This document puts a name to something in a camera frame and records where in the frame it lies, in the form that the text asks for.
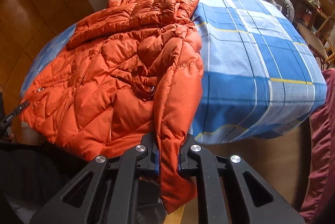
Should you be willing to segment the orange quilted down jacket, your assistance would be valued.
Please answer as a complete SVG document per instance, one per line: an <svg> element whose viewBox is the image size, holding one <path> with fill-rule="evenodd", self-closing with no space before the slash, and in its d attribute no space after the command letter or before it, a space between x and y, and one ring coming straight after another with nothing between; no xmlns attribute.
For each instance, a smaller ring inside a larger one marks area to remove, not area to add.
<svg viewBox="0 0 335 224"><path fill-rule="evenodd" d="M112 158L154 133L168 213L196 196L178 153L202 97L199 0L110 0L80 20L33 80L21 119L49 142L91 161Z"/></svg>

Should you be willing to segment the maroon cloth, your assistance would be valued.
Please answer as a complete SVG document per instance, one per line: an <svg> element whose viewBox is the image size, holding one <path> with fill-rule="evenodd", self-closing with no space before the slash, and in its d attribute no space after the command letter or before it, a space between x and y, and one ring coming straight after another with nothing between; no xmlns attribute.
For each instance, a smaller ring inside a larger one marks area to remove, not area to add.
<svg viewBox="0 0 335 224"><path fill-rule="evenodd" d="M334 213L334 69L324 70L322 75L327 85L326 100L311 115L312 168L300 208L306 223L334 223L334 217L320 219L326 209Z"/></svg>

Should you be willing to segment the blue plaid bed sheet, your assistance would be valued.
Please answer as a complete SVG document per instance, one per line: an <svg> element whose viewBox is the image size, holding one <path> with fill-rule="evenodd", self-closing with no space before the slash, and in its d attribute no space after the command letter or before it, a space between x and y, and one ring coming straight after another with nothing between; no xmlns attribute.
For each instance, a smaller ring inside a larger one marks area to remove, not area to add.
<svg viewBox="0 0 335 224"><path fill-rule="evenodd" d="M274 138L306 120L326 99L326 81L292 23L263 0L199 0L191 20L200 35L202 97L187 134L213 145ZM66 46L76 25L48 43L27 75L36 76Z"/></svg>

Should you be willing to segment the wooden rattan chair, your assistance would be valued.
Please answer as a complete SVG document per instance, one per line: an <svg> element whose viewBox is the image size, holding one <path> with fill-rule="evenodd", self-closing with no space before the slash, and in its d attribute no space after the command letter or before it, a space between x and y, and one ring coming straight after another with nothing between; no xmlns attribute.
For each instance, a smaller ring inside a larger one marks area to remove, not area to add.
<svg viewBox="0 0 335 224"><path fill-rule="evenodd" d="M301 23L297 28L314 56L320 59L321 69L329 69L334 63L334 17L328 17L315 33Z"/></svg>

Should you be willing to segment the cluttered wooden side table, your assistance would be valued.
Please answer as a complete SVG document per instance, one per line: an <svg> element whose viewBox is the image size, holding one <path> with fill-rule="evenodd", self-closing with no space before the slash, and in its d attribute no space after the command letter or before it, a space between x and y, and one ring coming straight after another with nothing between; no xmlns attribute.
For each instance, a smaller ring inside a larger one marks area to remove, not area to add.
<svg viewBox="0 0 335 224"><path fill-rule="evenodd" d="M330 16L334 16L332 0L296 0L294 20L309 30L318 29Z"/></svg>

